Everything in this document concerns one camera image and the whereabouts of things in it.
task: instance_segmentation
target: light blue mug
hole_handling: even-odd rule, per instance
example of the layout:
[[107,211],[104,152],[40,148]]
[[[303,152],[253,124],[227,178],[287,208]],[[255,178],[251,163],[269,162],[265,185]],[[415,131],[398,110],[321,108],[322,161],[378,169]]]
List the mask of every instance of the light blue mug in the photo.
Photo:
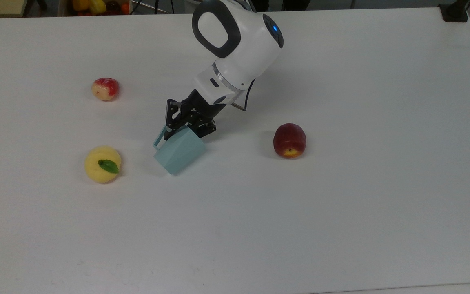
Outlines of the light blue mug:
[[153,142],[153,147],[157,150],[154,158],[172,175],[184,169],[206,151],[204,142],[186,125],[158,148],[157,145],[165,131],[166,127],[162,128],[158,138]]

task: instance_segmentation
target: yellow fruit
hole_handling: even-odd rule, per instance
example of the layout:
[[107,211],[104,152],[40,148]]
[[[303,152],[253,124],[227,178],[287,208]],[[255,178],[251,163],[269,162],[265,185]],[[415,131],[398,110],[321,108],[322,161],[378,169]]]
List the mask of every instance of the yellow fruit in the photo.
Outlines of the yellow fruit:
[[117,173],[106,171],[103,163],[113,162],[117,166],[117,172],[121,170],[121,156],[110,146],[98,146],[90,150],[84,160],[84,170],[90,179],[98,183],[110,182]]
[[75,11],[85,11],[89,6],[88,0],[72,0],[72,7]]

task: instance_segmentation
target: apple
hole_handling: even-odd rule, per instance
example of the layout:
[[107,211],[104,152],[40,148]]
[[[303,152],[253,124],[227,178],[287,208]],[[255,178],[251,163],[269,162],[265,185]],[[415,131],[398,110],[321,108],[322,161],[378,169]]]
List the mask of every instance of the apple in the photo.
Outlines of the apple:
[[119,91],[119,83],[112,78],[98,78],[92,84],[92,93],[102,101],[110,101]]
[[297,158],[306,150],[306,134],[298,125],[285,123],[275,132],[273,148],[283,158]]

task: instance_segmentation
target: gray floor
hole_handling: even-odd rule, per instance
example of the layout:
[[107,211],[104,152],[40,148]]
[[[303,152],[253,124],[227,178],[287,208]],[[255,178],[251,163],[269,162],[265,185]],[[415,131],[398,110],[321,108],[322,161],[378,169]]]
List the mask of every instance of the gray floor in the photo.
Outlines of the gray floor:
[[[37,4],[34,4],[30,16],[54,17],[58,13],[59,0],[46,0],[49,6],[47,11],[39,12]],[[438,4],[451,4],[454,0],[356,0],[355,9],[372,8],[405,8],[405,7],[436,7]],[[143,3],[154,5],[155,0],[143,0]],[[175,13],[185,12],[185,0],[173,0]],[[308,10],[325,9],[349,9],[351,0],[311,0]],[[269,0],[272,11],[280,11],[282,0]],[[169,0],[160,1],[160,9],[171,11]],[[139,8],[136,13],[151,14],[152,10]]]

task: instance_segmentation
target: white table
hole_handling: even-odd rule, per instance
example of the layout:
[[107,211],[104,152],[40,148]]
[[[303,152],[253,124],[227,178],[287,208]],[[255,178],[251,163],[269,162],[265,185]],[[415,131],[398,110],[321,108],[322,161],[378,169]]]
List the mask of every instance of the white table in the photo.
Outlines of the white table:
[[[0,294],[470,283],[470,22],[271,15],[279,59],[178,176],[151,143],[214,60],[191,15],[0,19]],[[115,102],[90,93],[105,76]],[[288,122],[298,160],[273,152]],[[82,166],[102,144],[124,160],[107,185]]]

